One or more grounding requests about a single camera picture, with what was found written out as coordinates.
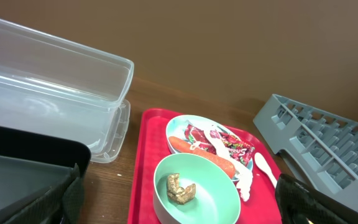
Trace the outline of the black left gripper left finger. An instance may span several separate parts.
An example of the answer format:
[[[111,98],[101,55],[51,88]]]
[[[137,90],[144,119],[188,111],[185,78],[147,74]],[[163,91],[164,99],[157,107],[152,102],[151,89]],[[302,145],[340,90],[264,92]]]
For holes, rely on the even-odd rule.
[[[83,179],[75,164],[55,185],[0,209],[0,223],[77,223],[84,200]]]

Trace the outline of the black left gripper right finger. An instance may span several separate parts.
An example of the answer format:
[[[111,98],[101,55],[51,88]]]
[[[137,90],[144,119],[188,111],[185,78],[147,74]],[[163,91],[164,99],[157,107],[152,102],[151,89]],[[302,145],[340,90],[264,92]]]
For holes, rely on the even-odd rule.
[[[277,180],[275,200],[283,224],[358,224],[358,212],[287,174]]]

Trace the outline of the white napkin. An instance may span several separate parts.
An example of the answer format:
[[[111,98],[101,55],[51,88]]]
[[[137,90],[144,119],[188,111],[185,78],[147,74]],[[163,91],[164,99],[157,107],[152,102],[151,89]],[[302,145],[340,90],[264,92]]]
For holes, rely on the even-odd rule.
[[[205,132],[204,131],[203,132],[204,132],[207,140],[209,140],[210,143],[216,148],[216,155],[219,157],[222,157],[224,159],[227,159],[233,163],[235,170],[236,170],[235,176],[233,178],[237,182],[236,188],[240,190],[241,199],[245,202],[248,201],[248,199],[250,197],[250,186],[252,185],[252,178],[253,178],[252,169],[249,167],[252,164],[252,159],[248,166],[245,166],[241,162],[233,159],[230,156],[230,153],[229,153],[228,149],[225,147],[225,145],[223,144],[223,142],[219,138],[211,137],[211,131],[218,131],[218,127],[212,126],[212,129],[210,130],[209,135],[206,135]],[[191,144],[191,145],[200,147],[199,142]]]

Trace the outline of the white plastic spoon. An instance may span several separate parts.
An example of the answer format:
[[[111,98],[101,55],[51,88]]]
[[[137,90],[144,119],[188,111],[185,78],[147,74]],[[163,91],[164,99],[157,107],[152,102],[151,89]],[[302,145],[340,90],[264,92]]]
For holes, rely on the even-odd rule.
[[[268,165],[267,161],[265,160],[264,156],[261,153],[256,152],[254,155],[254,162],[256,166],[270,179],[273,187],[276,188],[277,179],[274,177],[272,170]]]

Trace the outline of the green bowl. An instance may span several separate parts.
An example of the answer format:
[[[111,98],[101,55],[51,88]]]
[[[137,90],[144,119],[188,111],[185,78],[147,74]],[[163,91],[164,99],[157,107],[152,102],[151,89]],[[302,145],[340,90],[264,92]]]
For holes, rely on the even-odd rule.
[[[196,185],[193,200],[179,205],[167,196],[167,177],[178,173],[179,186]],[[211,161],[194,154],[171,154],[154,171],[153,204],[160,223],[236,223],[241,200],[232,180]]]

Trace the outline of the brown walnut food scrap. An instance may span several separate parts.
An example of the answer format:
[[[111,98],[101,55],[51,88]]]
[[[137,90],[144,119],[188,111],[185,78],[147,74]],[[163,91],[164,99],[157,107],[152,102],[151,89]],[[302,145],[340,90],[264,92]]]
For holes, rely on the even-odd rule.
[[[179,173],[168,175],[167,196],[175,203],[179,205],[184,205],[194,199],[196,194],[196,184],[191,184],[183,188],[179,184],[179,177]]]

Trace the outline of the red snack wrapper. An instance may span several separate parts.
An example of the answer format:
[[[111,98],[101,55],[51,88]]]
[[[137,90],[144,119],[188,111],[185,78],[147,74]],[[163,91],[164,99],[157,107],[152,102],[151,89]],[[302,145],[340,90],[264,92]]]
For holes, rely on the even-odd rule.
[[[216,148],[207,140],[203,130],[189,124],[184,132],[185,139],[191,143],[200,143],[200,148],[216,155]],[[230,134],[218,126],[218,131],[211,131],[212,138],[219,138],[228,149],[230,156],[248,166],[255,151],[255,147],[239,137]]]

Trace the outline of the orange carrot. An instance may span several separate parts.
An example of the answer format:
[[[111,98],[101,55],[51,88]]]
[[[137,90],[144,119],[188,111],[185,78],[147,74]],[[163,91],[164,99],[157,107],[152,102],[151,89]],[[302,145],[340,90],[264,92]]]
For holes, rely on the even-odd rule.
[[[170,136],[168,138],[168,141],[169,141],[170,145],[177,151],[182,152],[182,153],[190,153],[190,154],[195,154],[197,156],[201,156],[201,157],[211,161],[212,163],[217,165],[219,168],[221,168],[231,179],[234,178],[236,170],[235,170],[233,163],[230,162],[229,160],[219,157],[219,156],[212,154],[210,152],[207,152],[205,150],[202,150],[199,147],[191,145],[191,144],[187,143],[186,141],[184,141],[180,138],[177,138],[175,136]]]

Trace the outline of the light blue plate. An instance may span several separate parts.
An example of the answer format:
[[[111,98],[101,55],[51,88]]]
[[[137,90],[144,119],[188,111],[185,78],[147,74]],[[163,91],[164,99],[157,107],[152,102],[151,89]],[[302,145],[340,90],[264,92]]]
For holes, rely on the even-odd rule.
[[[177,116],[177,117],[171,119],[168,122],[167,127],[166,127],[167,144],[168,144],[168,147],[172,153],[180,153],[180,152],[177,151],[176,149],[174,149],[170,145],[168,138],[170,136],[175,136],[175,137],[180,138],[180,139],[186,141],[187,143],[189,143],[185,139],[185,135],[184,135],[185,129],[189,124],[192,124],[193,126],[202,129],[206,135],[209,135],[210,130],[212,129],[212,126],[217,126],[217,127],[220,126],[223,130],[225,130],[233,135],[236,135],[232,131],[230,131],[226,127],[224,127],[223,125],[221,125],[215,121],[212,121],[210,119],[204,118],[204,117],[194,116],[194,115]],[[253,168],[253,160],[252,160],[252,164],[249,167],[251,169]]]

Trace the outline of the black food waste tray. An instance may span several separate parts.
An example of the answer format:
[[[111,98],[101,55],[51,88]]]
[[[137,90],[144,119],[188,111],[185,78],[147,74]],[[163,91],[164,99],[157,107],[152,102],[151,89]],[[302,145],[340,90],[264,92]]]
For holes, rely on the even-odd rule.
[[[0,209],[55,185],[75,164],[83,179],[90,159],[80,142],[0,126]]]

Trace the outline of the grey dishwasher rack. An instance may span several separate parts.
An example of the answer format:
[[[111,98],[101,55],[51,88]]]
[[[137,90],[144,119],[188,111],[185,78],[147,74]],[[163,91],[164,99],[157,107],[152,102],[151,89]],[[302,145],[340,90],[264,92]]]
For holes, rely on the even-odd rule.
[[[358,122],[273,94],[254,124],[316,190],[358,212]]]

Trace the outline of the clear plastic waste bin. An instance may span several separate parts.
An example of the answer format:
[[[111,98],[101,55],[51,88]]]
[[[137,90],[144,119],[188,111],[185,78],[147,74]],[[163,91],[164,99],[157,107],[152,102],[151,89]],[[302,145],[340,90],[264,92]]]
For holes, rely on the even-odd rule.
[[[0,126],[81,142],[110,163],[133,74],[129,59],[0,19]]]

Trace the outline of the red serving tray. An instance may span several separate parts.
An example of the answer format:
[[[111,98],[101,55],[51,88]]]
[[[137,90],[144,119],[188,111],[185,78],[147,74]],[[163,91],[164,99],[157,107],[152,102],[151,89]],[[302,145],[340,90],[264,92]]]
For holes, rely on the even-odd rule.
[[[180,113],[152,108],[142,114],[134,178],[129,205],[128,223],[158,223],[154,212],[154,170],[157,164],[170,155],[165,129],[168,122]],[[238,223],[281,223],[281,215],[275,201],[275,189],[270,179],[253,166],[254,175],[250,199],[241,203]]]

